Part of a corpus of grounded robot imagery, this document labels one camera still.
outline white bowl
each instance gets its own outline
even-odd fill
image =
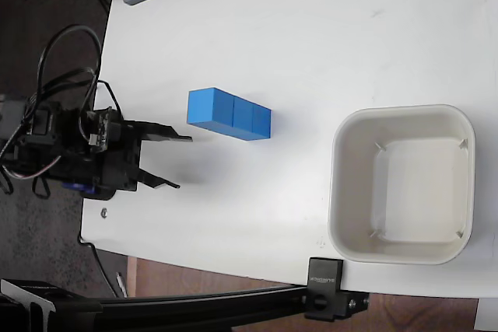
[[[346,259],[442,264],[465,247],[475,135],[449,105],[360,110],[334,139],[329,233]]]

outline blue cube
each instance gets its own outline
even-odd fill
[[[187,123],[229,135],[233,124],[233,95],[214,88],[190,91]]]
[[[242,140],[270,138],[272,111],[220,89],[188,95],[187,123]]]

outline black clamp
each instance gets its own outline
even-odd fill
[[[341,290],[342,264],[342,260],[310,258],[304,312],[307,319],[332,322],[368,309],[368,293]]]

